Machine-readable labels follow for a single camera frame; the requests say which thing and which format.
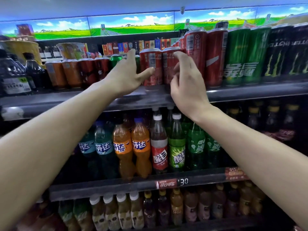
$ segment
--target orange fanta bottle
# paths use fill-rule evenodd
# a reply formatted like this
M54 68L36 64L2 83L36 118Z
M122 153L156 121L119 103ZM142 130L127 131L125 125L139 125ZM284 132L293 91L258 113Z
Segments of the orange fanta bottle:
M143 118L135 118L136 126L132 131L133 150L137 156L137 174L147 178L152 173L152 164L149 160L151 153L150 134L143 124Z
M131 134L129 130L123 126L123 120L117 119L115 124L112 140L115 153L120 159L120 175L123 179L131 180L136 173L136 166L132 162L133 147Z

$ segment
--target white bottle cap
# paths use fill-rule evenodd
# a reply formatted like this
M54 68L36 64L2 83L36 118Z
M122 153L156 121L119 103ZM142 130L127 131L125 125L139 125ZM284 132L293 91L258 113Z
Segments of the white bottle cap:
M117 194L116 199L118 202L123 202L126 199L126 194L125 193Z
M95 205L100 201L100 196L99 195L91 195L90 196L90 204Z
M163 117L162 117L161 114L160 115L153 115L153 119L154 119L154 121L159 121L159 120L162 120Z
M181 119L181 114L180 113L173 113L172 118L175 120L180 120Z
M111 203L113 200L113 195L112 194L107 194L103 196L104 203L108 204Z
M129 197L131 198L132 201L137 200L139 198L139 193L138 191L133 191L129 193Z

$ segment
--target coca-cola can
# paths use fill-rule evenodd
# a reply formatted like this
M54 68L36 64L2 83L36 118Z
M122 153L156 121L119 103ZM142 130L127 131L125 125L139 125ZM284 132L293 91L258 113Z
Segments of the coca-cola can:
M164 84L170 84L174 73L174 67L179 62L173 53L176 51L184 52L180 47L170 47L163 50Z
M98 82L98 73L95 67L94 59L83 58L78 61L81 77L86 86Z
M107 57L95 58L95 66L98 72L98 79L104 79L110 71L110 60Z
M221 86L227 40L228 30L226 28L215 28L207 33L204 77L206 86Z
M193 58L202 77L205 74L206 30L192 30L184 35L186 54Z
M181 49L185 49L184 36L179 38L179 47L181 47Z
M139 53L141 72L154 67L154 74L143 82L144 86L160 85L163 83L163 62L160 49L144 49Z

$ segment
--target barcode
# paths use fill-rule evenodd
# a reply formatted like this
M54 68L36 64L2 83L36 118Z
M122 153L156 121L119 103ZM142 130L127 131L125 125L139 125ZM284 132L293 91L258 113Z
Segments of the barcode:
M164 68L167 68L167 53L163 53L163 63L164 63Z
M149 66L156 68L156 58L155 53L149 54Z
M193 38L194 35L188 35L186 37L186 50L193 50Z
M227 47L227 41L228 41L228 32L224 32L224 35L222 36L221 47L223 47L223 48Z

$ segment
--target soda can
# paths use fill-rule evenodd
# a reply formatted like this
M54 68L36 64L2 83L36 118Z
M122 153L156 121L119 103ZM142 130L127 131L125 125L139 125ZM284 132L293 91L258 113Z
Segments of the soda can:
M86 86L98 82L98 73L95 67L94 59L83 58L78 61L81 77Z
M67 81L61 61L46 62L46 70L55 89L63 89L67 87Z
M135 55L135 60L136 60L136 66L137 66L136 73L140 73L140 56L139 55Z
M104 79L110 71L110 60L107 57L95 58L95 66L98 72L98 79Z
M159 49L144 49L140 52L141 72L154 67L154 74L143 82L144 86L160 85L163 83L162 53Z
M180 47L170 47L165 48L163 53L163 67L164 67L164 84L170 84L174 73L174 67L179 62L179 59L177 59L173 53L176 51L183 52L184 49L181 49Z
M62 61L62 65L68 85L72 88L81 87L83 85L83 79L79 70L78 60L64 60Z
M263 64L264 82L277 82L281 75L283 61L291 44L293 26L286 23L272 27Z
M225 56L224 79L227 86L238 86L242 82L243 65L248 49L250 28L247 26L229 30Z
M308 68L308 23L293 26L291 44L282 65L283 81L297 79L299 74L307 73Z
M185 50L184 36L182 36L181 38L179 38L179 47L181 47L181 49L184 49L184 50Z
M216 23L215 28L226 28L228 29L229 27L229 22L228 21L220 21Z
M228 30L226 28L210 30L206 40L204 82L206 86L218 87L222 83L224 73Z
M250 29L248 50L243 65L245 84L257 84L261 80L270 30L271 27L269 26L259 26Z
M111 69L113 69L116 66L116 64L122 60L122 58L123 56L120 56L119 54L113 54L110 57Z
M194 60L202 78L205 77L205 51L206 51L206 37L205 30L192 30L184 35L184 47L186 54Z

